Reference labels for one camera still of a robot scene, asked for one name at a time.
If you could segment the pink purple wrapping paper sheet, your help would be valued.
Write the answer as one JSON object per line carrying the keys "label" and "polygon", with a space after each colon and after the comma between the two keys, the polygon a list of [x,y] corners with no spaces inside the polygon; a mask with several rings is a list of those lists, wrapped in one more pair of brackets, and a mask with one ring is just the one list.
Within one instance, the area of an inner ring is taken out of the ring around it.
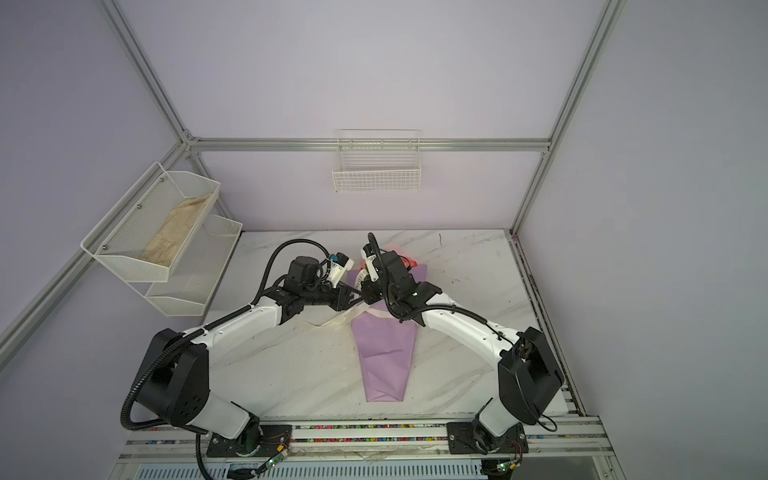
{"label": "pink purple wrapping paper sheet", "polygon": [[367,402],[402,402],[411,372],[420,326],[400,322],[383,300],[350,322]]}

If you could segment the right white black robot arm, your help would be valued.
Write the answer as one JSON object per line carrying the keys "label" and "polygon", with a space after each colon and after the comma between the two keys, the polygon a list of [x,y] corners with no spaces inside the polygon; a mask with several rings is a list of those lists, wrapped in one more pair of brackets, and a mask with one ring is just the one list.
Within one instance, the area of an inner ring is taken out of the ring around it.
{"label": "right white black robot arm", "polygon": [[459,305],[427,281],[417,281],[404,258],[371,244],[361,253],[366,301],[382,300],[400,322],[443,333],[494,368],[496,384],[473,419],[474,436],[487,449],[520,424],[537,425],[564,384],[564,374],[546,336],[535,327],[516,330]]}

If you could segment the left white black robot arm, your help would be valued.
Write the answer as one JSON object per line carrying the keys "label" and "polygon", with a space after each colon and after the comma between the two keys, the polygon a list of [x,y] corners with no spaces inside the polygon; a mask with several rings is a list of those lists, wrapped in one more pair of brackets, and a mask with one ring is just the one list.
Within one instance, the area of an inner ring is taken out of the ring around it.
{"label": "left white black robot arm", "polygon": [[253,299],[237,310],[186,331],[165,329],[151,340],[120,409],[128,431],[171,425],[195,434],[209,432],[253,450],[263,430],[259,417],[217,394],[211,368],[257,335],[282,326],[308,306],[344,312],[362,295],[344,283],[354,262],[346,254],[323,249],[322,258],[298,256],[286,274],[269,280],[280,244],[268,259]]}

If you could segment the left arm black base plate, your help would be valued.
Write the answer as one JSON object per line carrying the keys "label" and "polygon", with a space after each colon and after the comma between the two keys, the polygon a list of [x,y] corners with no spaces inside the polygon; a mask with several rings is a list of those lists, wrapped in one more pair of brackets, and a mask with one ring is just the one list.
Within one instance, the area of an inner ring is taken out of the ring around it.
{"label": "left arm black base plate", "polygon": [[208,458],[270,458],[279,447],[288,448],[293,427],[290,424],[259,424],[247,427],[235,439],[214,433],[206,450]]}

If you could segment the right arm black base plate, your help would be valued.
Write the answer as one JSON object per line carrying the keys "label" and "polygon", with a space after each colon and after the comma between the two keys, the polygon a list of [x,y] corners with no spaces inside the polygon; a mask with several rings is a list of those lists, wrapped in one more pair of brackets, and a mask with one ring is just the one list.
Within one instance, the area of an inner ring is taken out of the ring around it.
{"label": "right arm black base plate", "polygon": [[526,454],[529,452],[523,424],[518,422],[503,435],[494,436],[479,422],[449,422],[446,425],[451,454]]}

